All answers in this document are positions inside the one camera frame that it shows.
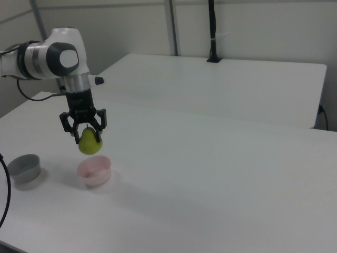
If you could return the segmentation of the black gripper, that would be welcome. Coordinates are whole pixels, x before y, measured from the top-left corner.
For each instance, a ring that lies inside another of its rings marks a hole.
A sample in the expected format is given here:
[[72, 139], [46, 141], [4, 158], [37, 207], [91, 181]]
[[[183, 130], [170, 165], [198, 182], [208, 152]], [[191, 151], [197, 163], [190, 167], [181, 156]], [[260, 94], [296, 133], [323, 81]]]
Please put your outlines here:
[[[70, 133], [70, 135], [74, 137], [75, 143], [79, 144], [79, 124], [90, 123], [95, 130], [96, 141], [102, 142], [101, 134], [107, 126], [106, 110], [97, 110], [94, 107], [91, 89], [82, 92], [67, 93], [66, 99], [69, 111], [60, 114], [60, 121], [64, 131]], [[96, 115], [100, 118], [100, 123], [98, 123], [95, 118]], [[70, 124], [68, 118], [73, 120], [72, 124]]]

